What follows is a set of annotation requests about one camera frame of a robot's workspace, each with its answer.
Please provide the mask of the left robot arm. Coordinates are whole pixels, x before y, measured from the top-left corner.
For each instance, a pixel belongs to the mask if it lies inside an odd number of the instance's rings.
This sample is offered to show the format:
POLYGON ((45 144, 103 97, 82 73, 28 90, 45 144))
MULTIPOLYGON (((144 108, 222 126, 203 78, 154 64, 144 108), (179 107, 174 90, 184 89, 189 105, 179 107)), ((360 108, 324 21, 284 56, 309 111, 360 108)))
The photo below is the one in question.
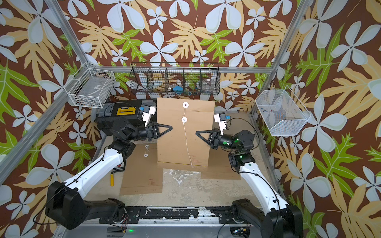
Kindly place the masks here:
POLYGON ((86 201, 85 197, 104 176, 131 156, 135 141, 158 139, 173 129, 157 122, 135 126, 126 117, 116 117, 107 127, 115 140, 103 154, 75 176, 64 182, 56 181, 48 188, 45 214, 69 230, 97 218, 109 224, 127 222, 123 202, 115 198, 86 201))

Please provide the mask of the brown kraft file bag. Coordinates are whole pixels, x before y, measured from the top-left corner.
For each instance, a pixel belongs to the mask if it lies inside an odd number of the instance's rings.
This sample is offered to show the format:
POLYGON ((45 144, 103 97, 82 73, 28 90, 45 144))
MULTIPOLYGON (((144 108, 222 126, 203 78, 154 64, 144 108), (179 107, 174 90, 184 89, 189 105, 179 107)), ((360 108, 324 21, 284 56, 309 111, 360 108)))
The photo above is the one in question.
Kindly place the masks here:
POLYGON ((138 144, 126 160, 120 195, 161 193, 163 169, 157 164, 157 144, 138 144))

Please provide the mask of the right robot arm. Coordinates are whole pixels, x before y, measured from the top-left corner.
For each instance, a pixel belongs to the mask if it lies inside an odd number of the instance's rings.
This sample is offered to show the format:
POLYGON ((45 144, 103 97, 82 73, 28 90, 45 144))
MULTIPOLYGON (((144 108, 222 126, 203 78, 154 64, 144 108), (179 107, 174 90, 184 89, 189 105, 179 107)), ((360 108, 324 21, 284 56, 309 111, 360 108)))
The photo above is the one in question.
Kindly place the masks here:
POLYGON ((235 135, 222 134, 219 129, 197 131, 196 135, 212 149, 227 149, 232 170, 238 173, 249 185, 260 202, 255 207, 247 199, 232 203, 235 220, 256 224, 263 238, 303 237, 303 214, 296 205, 281 197, 263 176, 251 154, 255 135, 243 130, 235 135))

